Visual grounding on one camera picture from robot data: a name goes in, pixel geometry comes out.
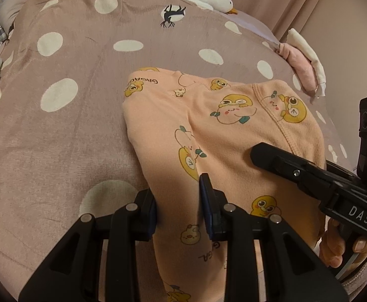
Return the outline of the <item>person's right hand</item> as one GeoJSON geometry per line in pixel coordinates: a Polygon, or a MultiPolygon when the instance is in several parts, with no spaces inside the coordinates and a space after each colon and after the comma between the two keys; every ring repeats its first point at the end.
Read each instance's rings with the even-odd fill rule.
{"type": "MultiPolygon", "coordinates": [[[[337,220],[329,219],[327,230],[324,232],[319,245],[319,258],[327,267],[338,268],[346,251],[345,240],[340,236],[337,220]]],[[[356,259],[348,268],[354,270],[365,259],[367,259],[367,238],[360,237],[352,245],[353,252],[357,254],[356,259]]]]}

